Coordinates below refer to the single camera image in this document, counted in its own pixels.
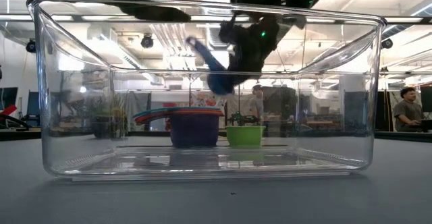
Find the desk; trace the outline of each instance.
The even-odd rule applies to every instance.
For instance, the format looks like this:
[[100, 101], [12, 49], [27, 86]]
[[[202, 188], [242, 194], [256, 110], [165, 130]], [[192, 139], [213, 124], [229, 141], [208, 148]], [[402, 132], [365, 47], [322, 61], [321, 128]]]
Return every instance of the desk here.
[[376, 140], [362, 175], [178, 183], [71, 183], [44, 172], [40, 140], [0, 142], [0, 222], [430, 223], [432, 144]]

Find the clear plastic bin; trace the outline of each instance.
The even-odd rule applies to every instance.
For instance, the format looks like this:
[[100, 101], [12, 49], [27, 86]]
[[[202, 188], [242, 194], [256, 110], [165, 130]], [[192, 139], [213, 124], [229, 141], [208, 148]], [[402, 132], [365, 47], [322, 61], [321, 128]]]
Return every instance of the clear plastic bin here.
[[[371, 164], [380, 17], [170, 0], [28, 0], [28, 7], [43, 164], [57, 177], [345, 175]], [[190, 21], [173, 22], [179, 10]], [[280, 42], [262, 73], [238, 73], [250, 79], [220, 96], [185, 41], [193, 36], [227, 66], [232, 46], [217, 34], [233, 11], [279, 19]], [[239, 15], [236, 24], [252, 22]], [[256, 84], [262, 90], [253, 94]]]

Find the blue bowl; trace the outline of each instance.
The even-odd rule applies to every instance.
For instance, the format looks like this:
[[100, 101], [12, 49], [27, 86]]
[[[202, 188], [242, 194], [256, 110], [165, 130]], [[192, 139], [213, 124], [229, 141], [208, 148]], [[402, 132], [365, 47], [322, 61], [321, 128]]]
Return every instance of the blue bowl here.
[[176, 148], [215, 147], [219, 137], [219, 116], [171, 115], [171, 142]]

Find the white wall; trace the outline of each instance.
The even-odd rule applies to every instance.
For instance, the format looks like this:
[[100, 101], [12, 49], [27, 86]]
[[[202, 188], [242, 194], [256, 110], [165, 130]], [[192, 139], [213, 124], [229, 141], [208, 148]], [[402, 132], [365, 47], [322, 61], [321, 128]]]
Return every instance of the white wall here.
[[27, 113], [28, 91], [38, 91], [36, 74], [36, 55], [27, 53], [26, 48], [0, 33], [0, 64], [3, 79], [0, 88], [18, 87], [16, 106], [18, 110], [12, 115], [18, 116], [20, 105], [18, 99], [22, 98], [22, 113]]

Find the ceiling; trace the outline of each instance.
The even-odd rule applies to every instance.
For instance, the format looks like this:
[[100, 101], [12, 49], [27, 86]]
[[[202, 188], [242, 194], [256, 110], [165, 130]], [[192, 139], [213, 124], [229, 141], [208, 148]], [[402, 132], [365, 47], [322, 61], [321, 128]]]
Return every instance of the ceiling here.
[[[0, 0], [0, 14], [28, 14], [25, 6], [26, 0]], [[205, 0], [228, 2], [229, 0]], [[344, 11], [352, 13], [366, 13], [383, 17], [408, 17], [417, 16], [418, 12], [432, 4], [432, 0], [320, 0], [314, 9]], [[184, 45], [186, 36], [195, 36], [204, 43], [217, 45], [219, 21], [197, 24], [155, 24], [148, 25], [141, 22], [118, 22], [109, 20], [108, 16], [124, 16], [122, 12], [112, 6], [81, 3], [47, 3], [44, 9], [50, 14], [55, 14], [61, 22], [77, 38], [86, 40], [91, 34], [98, 37], [100, 33], [107, 35], [108, 40], [114, 40], [126, 53], [137, 61], [142, 68], [153, 69], [204, 69], [202, 59], [197, 57], [192, 61], [184, 59], [193, 57], [193, 52]], [[214, 9], [188, 8], [184, 11], [195, 16], [196, 20], [205, 19], [207, 14], [215, 14]], [[64, 21], [62, 16], [80, 14], [82, 18], [89, 19], [71, 23]], [[222, 11], [219, 15], [229, 16], [229, 11]], [[29, 22], [29, 17], [24, 20], [15, 19], [13, 22], [0, 22], [0, 30], [5, 31], [6, 37], [26, 43], [34, 37], [34, 26]], [[307, 24], [301, 30], [293, 27], [278, 44], [276, 51], [272, 52], [265, 61], [264, 71], [295, 71], [307, 65], [313, 59], [331, 47], [348, 43], [371, 28], [368, 26], [335, 25], [335, 24]], [[394, 45], [391, 49], [381, 52], [381, 67], [387, 67], [390, 72], [432, 72], [432, 26], [414, 25], [389, 26], [386, 30], [391, 32], [390, 37]], [[140, 42], [144, 34], [152, 34], [154, 45], [151, 49], [145, 49]], [[86, 41], [86, 44], [105, 60], [114, 64], [121, 64], [121, 56], [113, 56], [113, 51], [106, 49], [102, 43]], [[387, 75], [388, 82], [404, 84], [404, 79], [410, 75]]]

